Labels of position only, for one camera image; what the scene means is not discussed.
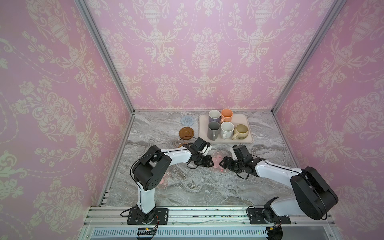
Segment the white speckled mug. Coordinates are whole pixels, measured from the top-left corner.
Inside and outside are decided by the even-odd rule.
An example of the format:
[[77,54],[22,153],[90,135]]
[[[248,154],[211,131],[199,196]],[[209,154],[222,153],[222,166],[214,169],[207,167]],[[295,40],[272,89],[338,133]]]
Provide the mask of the white speckled mug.
[[223,140],[231,139],[235,126],[231,122],[221,123],[220,135]]

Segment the left aluminium corner post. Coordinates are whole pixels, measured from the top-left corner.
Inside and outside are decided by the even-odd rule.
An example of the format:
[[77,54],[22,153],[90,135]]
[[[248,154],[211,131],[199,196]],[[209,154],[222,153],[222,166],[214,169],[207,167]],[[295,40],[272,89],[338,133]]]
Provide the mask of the left aluminium corner post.
[[109,73],[112,76],[112,79],[123,99],[123,102],[125,103],[126,107],[128,108],[131,115],[135,114],[135,110],[133,108],[133,104],[128,96],[128,93],[125,89],[125,86],[123,85],[123,82],[119,76],[119,73],[112,61],[111,55],[106,47],[106,44],[103,41],[101,31],[98,29],[94,18],[92,17],[92,14],[87,6],[86,1],[83,0],[74,0],[81,16],[83,17],[85,24],[95,42],[95,45],[97,49],[99,50],[101,57],[106,65],[106,68],[108,69]]

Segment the orange ceramic mug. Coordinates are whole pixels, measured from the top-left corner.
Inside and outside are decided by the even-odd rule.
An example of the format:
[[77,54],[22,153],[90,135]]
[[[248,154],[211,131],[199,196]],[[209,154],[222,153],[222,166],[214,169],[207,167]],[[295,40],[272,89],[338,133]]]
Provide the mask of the orange ceramic mug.
[[234,115],[234,113],[230,109],[223,109],[223,110],[221,110],[220,124],[222,124],[224,122],[231,122],[232,118],[233,118],[233,115]]

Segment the beige glazed round mug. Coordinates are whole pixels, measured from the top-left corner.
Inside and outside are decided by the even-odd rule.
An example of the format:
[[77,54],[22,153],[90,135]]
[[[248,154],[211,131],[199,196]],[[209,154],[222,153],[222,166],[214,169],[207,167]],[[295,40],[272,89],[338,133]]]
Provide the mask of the beige glazed round mug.
[[249,135],[249,128],[246,125],[238,124],[234,128],[234,134],[232,140],[243,140]]

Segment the brown round wooden coaster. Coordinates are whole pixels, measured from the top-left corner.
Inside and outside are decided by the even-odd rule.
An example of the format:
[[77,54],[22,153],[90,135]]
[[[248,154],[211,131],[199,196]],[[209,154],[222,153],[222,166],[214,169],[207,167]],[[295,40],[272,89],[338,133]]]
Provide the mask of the brown round wooden coaster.
[[195,132],[190,127],[184,127],[179,130],[179,137],[183,140],[190,140],[194,137]]

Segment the aluminium front rail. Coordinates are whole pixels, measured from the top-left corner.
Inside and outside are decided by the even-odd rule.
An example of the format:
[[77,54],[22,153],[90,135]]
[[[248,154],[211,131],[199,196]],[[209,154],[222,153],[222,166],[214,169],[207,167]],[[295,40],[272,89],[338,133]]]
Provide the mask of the aluminium front rail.
[[[247,207],[167,207],[167,227],[248,227]],[[128,207],[91,207],[83,227],[127,227]],[[335,227],[331,216],[326,220],[312,220],[307,216],[289,216],[291,224],[282,227]]]

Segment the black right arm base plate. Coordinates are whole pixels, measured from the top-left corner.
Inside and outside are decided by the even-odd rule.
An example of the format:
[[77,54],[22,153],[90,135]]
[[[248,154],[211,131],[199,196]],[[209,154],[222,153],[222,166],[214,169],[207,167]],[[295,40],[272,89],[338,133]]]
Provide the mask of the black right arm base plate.
[[278,217],[270,210],[264,208],[255,208],[249,206],[246,209],[246,214],[249,218],[251,225],[289,225],[291,220],[288,216]]

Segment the grey ceramic mug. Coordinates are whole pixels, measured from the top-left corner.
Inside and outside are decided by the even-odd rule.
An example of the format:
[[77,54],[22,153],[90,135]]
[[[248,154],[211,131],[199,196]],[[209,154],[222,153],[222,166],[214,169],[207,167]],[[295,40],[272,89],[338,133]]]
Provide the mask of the grey ceramic mug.
[[215,141],[220,134],[220,124],[218,122],[212,121],[208,124],[207,137]]

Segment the blue woven round coaster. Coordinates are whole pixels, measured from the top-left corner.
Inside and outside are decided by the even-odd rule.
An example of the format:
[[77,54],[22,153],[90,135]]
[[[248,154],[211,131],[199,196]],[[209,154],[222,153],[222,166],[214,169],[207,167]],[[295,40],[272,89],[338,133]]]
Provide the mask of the blue woven round coaster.
[[195,119],[192,116],[183,116],[181,118],[181,124],[185,127],[191,127],[195,123]]

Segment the cream rectangular tray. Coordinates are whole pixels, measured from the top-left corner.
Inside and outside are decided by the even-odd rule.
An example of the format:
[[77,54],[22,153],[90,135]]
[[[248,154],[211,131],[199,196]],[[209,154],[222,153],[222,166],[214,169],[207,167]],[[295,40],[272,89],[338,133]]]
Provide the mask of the cream rectangular tray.
[[246,115],[234,115],[232,118],[232,123],[236,127],[238,124],[243,124],[249,129],[249,135],[242,140],[232,140],[232,139],[222,139],[219,136],[215,141],[212,141],[208,138],[208,124],[209,124],[209,115],[200,115],[199,116],[199,137],[207,142],[213,142],[214,144],[251,144],[254,141],[252,136],[251,127]]

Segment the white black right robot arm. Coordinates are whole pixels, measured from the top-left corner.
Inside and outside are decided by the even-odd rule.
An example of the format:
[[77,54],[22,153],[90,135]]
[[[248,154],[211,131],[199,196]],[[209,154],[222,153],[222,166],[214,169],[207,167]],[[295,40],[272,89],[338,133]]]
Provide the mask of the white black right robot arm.
[[220,166],[236,174],[247,173],[270,179],[293,190],[293,197],[274,197],[264,204],[262,215],[266,222],[271,224],[276,223],[280,217],[290,215],[305,215],[313,220],[325,220],[328,211],[339,202],[336,193],[312,167],[289,168],[258,157],[248,162],[225,157]]

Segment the aluminium corner post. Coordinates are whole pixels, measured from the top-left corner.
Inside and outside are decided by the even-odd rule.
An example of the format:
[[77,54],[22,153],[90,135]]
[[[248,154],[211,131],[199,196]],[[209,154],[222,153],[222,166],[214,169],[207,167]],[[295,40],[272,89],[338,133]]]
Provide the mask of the aluminium corner post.
[[347,1],[346,0],[336,0],[333,1],[331,7],[329,8],[327,14],[325,15],[324,19],[322,20],[320,26],[318,27],[317,31],[315,32],[312,40],[310,41],[308,47],[306,48],[304,54],[302,55],[301,59],[299,60],[298,64],[296,65],[292,75],[290,76],[289,80],[287,81],[287,84],[283,88],[281,94],[279,95],[274,107],[271,109],[271,113],[273,116],[276,116],[279,109],[283,105],[285,99],[287,98],[288,94],[290,93],[291,89],[293,88],[296,80],[310,61],[313,54],[316,52],[317,48],[321,44],[323,38],[326,36],[326,33],[330,29],[331,25],[339,15],[341,9],[345,5]]
[[101,31],[98,29],[94,18],[92,17],[92,14],[87,6],[86,1],[83,0],[74,0],[81,16],[83,17],[85,24],[95,42],[95,45],[97,49],[99,50],[101,57],[106,65],[106,68],[108,69],[109,73],[112,76],[112,79],[123,99],[123,102],[125,103],[126,107],[128,108],[131,115],[135,114],[135,110],[133,108],[133,104],[128,96],[128,93],[125,89],[125,86],[123,85],[123,82],[119,76],[119,73],[112,61],[111,55],[106,47],[106,44],[103,41]]

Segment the purple ceramic mug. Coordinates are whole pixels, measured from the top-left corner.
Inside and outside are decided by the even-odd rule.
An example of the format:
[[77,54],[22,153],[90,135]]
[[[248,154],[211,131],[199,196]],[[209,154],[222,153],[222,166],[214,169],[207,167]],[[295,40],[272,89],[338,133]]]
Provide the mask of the purple ceramic mug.
[[221,112],[218,110],[211,110],[209,112],[209,123],[211,122],[221,122]]

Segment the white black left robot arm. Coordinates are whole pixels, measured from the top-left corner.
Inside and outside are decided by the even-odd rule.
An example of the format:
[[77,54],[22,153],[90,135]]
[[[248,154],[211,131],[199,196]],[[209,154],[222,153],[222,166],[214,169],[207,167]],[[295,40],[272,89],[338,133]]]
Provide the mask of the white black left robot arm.
[[155,188],[159,185],[168,168],[176,164],[193,163],[198,167],[212,167],[213,160],[208,152],[212,146],[207,143],[202,147],[195,144],[178,149],[162,150],[152,146],[133,165],[131,177],[138,186],[138,202],[132,220],[144,224],[153,224],[156,217]]

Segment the right aluminium corner post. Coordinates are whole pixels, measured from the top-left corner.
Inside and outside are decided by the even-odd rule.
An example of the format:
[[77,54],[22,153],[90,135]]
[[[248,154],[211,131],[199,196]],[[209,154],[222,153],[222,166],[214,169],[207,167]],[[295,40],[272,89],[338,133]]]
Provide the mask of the right aluminium corner post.
[[331,25],[339,15],[341,9],[345,5],[347,1],[346,0],[336,0],[333,1],[331,7],[329,8],[327,14],[325,15],[324,19],[322,20],[320,26],[318,27],[317,31],[315,32],[312,40],[310,41],[308,47],[306,48],[304,54],[302,55],[301,59],[299,60],[298,64],[296,65],[292,75],[290,76],[289,80],[287,81],[287,84],[283,88],[281,94],[279,95],[274,107],[271,109],[271,113],[273,116],[276,116],[279,109],[283,105],[285,99],[287,98],[288,94],[290,93],[291,89],[293,88],[296,80],[310,61],[313,54],[316,52],[317,48],[321,44],[323,38],[326,36],[326,33],[330,29]]

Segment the pink flower coaster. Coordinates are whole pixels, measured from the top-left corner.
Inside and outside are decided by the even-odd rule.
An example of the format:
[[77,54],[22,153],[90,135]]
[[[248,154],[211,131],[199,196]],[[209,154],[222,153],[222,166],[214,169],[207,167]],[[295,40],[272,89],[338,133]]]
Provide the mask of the pink flower coaster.
[[166,172],[165,175],[162,177],[158,187],[159,188],[165,188],[168,186],[168,178],[170,177],[170,172]]
[[214,172],[220,172],[220,173],[227,173],[228,170],[227,169],[224,169],[221,165],[220,165],[220,162],[224,159],[224,156],[219,153],[219,152],[216,152],[213,156],[212,156],[212,160],[213,160],[213,163],[214,165],[212,167],[210,167],[210,170],[211,171],[214,171]]

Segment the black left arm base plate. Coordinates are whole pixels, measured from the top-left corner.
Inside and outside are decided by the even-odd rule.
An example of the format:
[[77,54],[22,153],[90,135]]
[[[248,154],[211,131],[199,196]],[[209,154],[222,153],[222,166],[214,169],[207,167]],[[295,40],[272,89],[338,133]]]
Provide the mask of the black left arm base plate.
[[169,209],[154,208],[144,214],[140,209],[134,208],[129,211],[127,225],[167,225]]

